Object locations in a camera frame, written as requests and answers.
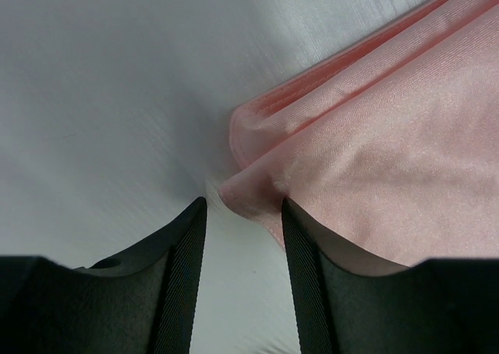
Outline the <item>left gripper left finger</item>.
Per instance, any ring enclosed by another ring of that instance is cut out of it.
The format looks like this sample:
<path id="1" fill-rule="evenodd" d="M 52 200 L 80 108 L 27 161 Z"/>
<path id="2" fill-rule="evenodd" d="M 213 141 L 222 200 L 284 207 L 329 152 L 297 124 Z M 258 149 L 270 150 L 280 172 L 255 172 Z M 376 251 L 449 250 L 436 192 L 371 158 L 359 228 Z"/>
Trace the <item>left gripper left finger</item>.
<path id="1" fill-rule="evenodd" d="M 4 353 L 187 353 L 207 227 L 195 199 L 163 228 L 91 267 L 1 258 Z"/>

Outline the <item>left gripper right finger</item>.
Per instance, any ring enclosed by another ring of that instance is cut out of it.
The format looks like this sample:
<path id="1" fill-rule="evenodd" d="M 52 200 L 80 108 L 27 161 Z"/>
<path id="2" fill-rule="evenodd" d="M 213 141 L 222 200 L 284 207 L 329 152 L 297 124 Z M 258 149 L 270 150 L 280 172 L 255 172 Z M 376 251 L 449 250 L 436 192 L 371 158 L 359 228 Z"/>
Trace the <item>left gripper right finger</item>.
<path id="1" fill-rule="evenodd" d="M 281 222 L 303 353 L 495 353 L 498 262 L 386 260 L 284 199 Z"/>

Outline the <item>pink satin napkin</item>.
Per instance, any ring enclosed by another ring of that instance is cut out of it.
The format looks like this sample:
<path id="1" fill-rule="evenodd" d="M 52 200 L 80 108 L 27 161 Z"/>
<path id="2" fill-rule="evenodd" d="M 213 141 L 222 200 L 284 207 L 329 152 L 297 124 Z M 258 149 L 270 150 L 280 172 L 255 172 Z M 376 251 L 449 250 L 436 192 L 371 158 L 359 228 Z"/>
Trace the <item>pink satin napkin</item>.
<path id="1" fill-rule="evenodd" d="M 498 255 L 498 0 L 431 0 L 237 108 L 219 190 L 282 240 L 281 202 L 399 264 Z"/>

